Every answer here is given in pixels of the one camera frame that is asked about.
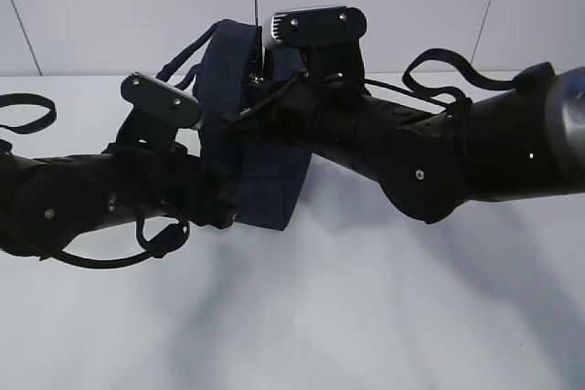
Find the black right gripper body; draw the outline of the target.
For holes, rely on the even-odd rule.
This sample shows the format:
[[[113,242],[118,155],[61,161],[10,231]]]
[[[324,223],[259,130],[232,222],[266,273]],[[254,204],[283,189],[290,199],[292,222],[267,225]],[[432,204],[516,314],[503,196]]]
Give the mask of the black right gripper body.
[[[228,133],[238,140],[299,143],[320,110],[320,90],[294,76],[261,90],[261,100],[237,116],[228,116]]]

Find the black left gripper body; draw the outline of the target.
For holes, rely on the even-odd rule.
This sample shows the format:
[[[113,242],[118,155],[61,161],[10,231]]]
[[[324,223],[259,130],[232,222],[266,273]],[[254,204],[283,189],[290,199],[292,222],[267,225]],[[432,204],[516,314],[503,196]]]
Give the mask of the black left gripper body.
[[[237,214],[239,180],[217,169],[204,168],[197,176],[194,223],[217,229],[231,227]]]

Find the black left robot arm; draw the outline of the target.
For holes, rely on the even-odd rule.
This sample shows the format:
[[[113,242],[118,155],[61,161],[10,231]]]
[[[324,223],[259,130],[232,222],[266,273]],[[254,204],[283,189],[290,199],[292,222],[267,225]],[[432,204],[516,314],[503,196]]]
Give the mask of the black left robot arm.
[[[176,141],[179,128],[133,112],[102,153],[27,159],[1,142],[1,249],[89,269],[127,267],[182,247],[192,225],[230,227],[235,177]],[[92,231],[132,223],[141,252],[96,260],[67,246]]]

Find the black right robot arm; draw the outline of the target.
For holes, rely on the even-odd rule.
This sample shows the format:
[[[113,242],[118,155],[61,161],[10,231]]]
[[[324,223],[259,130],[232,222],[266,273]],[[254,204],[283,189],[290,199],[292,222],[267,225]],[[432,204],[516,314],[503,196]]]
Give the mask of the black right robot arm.
[[[543,62],[490,79],[461,55],[433,48],[419,62],[452,65],[490,97],[426,87],[409,72],[402,93],[449,100],[430,113],[368,93],[368,81],[297,74],[229,120],[240,138],[309,149],[379,184],[402,214],[434,224],[469,202],[505,202],[584,190],[584,70]]]

